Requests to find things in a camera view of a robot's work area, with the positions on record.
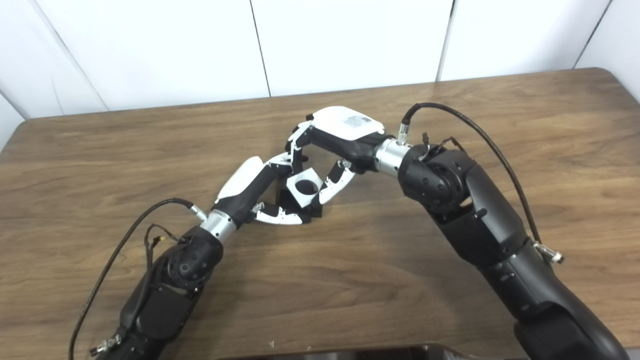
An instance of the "white wall panel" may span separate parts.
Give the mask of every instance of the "white wall panel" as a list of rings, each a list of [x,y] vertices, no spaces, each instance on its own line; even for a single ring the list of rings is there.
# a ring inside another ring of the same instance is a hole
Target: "white wall panel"
[[[613,0],[576,67],[611,71],[640,101],[640,1]]]
[[[249,1],[38,2],[111,110],[268,96]]]
[[[25,116],[104,111],[31,1],[0,1],[0,89]]]
[[[24,119],[15,111],[13,106],[0,95],[0,151],[11,138],[15,128],[23,121]]]
[[[457,0],[441,80],[570,69],[609,0]]]
[[[272,95],[434,81],[451,0],[253,0]]]

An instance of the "wooden table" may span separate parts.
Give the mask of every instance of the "wooden table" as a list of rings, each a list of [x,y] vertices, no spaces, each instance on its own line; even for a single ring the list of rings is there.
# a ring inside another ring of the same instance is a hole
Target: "wooden table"
[[[66,356],[96,277],[149,205],[177,196],[209,207],[245,159],[282,152],[291,129],[325,106],[348,106],[395,132],[419,101],[448,104],[484,127],[519,175],[544,242],[567,257],[558,276],[626,347],[640,346],[640,106],[610,73],[588,69],[29,120],[0,154],[0,357]],[[471,129],[422,110],[410,142],[422,131],[455,135],[520,211]],[[307,154],[319,174],[335,161]],[[151,220],[176,233],[197,223],[179,207]],[[80,359],[112,335],[143,274],[142,231],[93,305]],[[312,224],[249,224],[234,234],[164,358],[418,343],[516,356],[513,322],[420,206],[390,177],[366,174]]]

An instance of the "black power cable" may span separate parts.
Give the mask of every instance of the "black power cable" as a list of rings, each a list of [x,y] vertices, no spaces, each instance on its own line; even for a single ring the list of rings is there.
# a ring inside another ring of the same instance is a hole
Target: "black power cable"
[[[410,125],[413,115],[416,113],[416,111],[422,108],[436,108],[454,115],[458,119],[462,120],[465,124],[469,125],[473,130],[475,130],[476,133],[478,133],[478,135],[480,135],[480,137],[484,140],[484,142],[489,145],[493,153],[502,163],[504,169],[507,170],[507,173],[511,178],[511,182],[513,182],[513,187],[516,189],[518,197],[520,198],[520,202],[522,203],[522,208],[524,209],[525,216],[527,217],[527,222],[529,223],[529,228],[531,228],[531,234],[533,235],[533,238],[538,243],[542,244],[540,234],[538,233],[538,227],[536,226],[536,221],[533,219],[533,214],[531,213],[531,209],[529,208],[529,202],[527,201],[527,197],[524,194],[524,190],[522,190],[522,185],[520,185],[520,181],[513,171],[513,168],[511,168],[511,165],[504,157],[498,146],[493,142],[493,140],[491,140],[489,135],[485,133],[485,131],[482,130],[482,128],[478,126],[473,120],[462,114],[460,111],[450,108],[444,104],[438,104],[437,102],[419,102],[418,104],[413,105],[406,112],[406,114],[404,114],[404,117],[402,118],[402,124],[407,126]],[[547,265],[550,265],[549,260],[545,256],[543,256],[543,259]]]
[[[140,225],[142,220],[144,220],[149,214],[151,214],[151,212],[153,212],[157,208],[159,208],[159,207],[161,207],[163,205],[167,205],[167,204],[182,204],[185,207],[187,207],[188,209],[190,209],[193,206],[192,202],[184,200],[184,199],[180,199],[180,198],[172,198],[172,199],[162,200],[161,202],[158,202],[157,204],[154,204],[153,206],[148,208],[144,213],[142,213],[142,215],[140,215],[138,217],[138,219],[136,219],[136,221],[133,223],[133,225],[131,225],[131,227],[129,228],[127,233],[124,235],[122,240],[120,240],[120,243],[118,244],[116,249],[113,251],[113,254],[111,255],[111,257],[107,261],[107,264],[102,269],[102,273],[100,273],[100,276],[98,277],[98,280],[96,281],[95,286],[93,287],[93,290],[89,294],[89,298],[87,299],[86,303],[84,304],[84,308],[83,308],[82,312],[80,313],[80,317],[78,318],[78,322],[76,323],[76,327],[74,327],[74,331],[71,334],[71,339],[69,340],[68,360],[73,360],[73,358],[74,358],[74,347],[76,345],[76,339],[78,337],[78,333],[80,332],[80,328],[82,327],[82,324],[84,322],[84,318],[86,317],[87,312],[89,312],[89,308],[91,307],[91,304],[93,303],[93,300],[95,299],[95,296],[98,293],[98,290],[100,290],[100,286],[102,285],[102,282],[104,281],[105,277],[107,276],[107,273],[109,272],[109,269],[111,269],[111,265],[113,265],[113,262],[115,261],[116,257],[118,256],[118,254],[122,250],[122,247],[127,243],[127,240],[129,240],[129,238],[131,237],[131,234],[133,234],[133,232]]]

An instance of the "robot finger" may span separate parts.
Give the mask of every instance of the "robot finger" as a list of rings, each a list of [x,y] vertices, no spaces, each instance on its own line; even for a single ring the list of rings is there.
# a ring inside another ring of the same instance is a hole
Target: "robot finger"
[[[318,207],[329,202],[349,184],[354,175],[355,172],[351,169],[351,162],[345,159],[336,161],[311,205]]]
[[[267,224],[301,225],[311,222],[311,216],[307,214],[290,212],[268,202],[260,202],[252,211],[256,220]]]
[[[302,155],[302,148],[311,143],[312,121],[301,122],[296,126],[293,134],[287,139],[285,151],[291,157],[291,167],[293,174],[302,172],[302,163],[305,161]]]
[[[265,166],[269,165],[279,177],[289,175],[293,170],[291,166],[291,154],[288,152],[276,155],[264,164]]]

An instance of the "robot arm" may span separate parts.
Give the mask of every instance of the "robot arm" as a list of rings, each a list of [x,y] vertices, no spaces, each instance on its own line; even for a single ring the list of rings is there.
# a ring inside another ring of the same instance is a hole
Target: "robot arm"
[[[274,168],[280,160],[286,163],[282,156],[266,163],[257,156],[246,160],[220,190],[211,212],[195,211],[202,223],[153,262],[125,303],[115,334],[92,349],[93,356],[99,360],[157,359],[180,334],[234,232],[254,218],[278,224],[310,220],[306,215],[258,203],[277,178]]]
[[[424,144],[407,145],[408,129],[405,117],[396,139],[379,122],[336,106],[308,115],[290,137],[287,151],[296,161],[302,147],[314,144],[343,157],[343,169],[352,174],[371,171],[396,178],[403,193],[425,208],[458,255],[482,273],[516,318],[516,337],[532,360],[627,360],[618,340],[545,263],[562,262],[562,255],[528,237],[522,220],[480,165],[464,151],[428,143],[426,136]],[[301,163],[293,169],[301,172]],[[342,176],[330,175],[325,182],[331,197],[353,177],[332,185]],[[321,193],[316,204],[325,203]]]

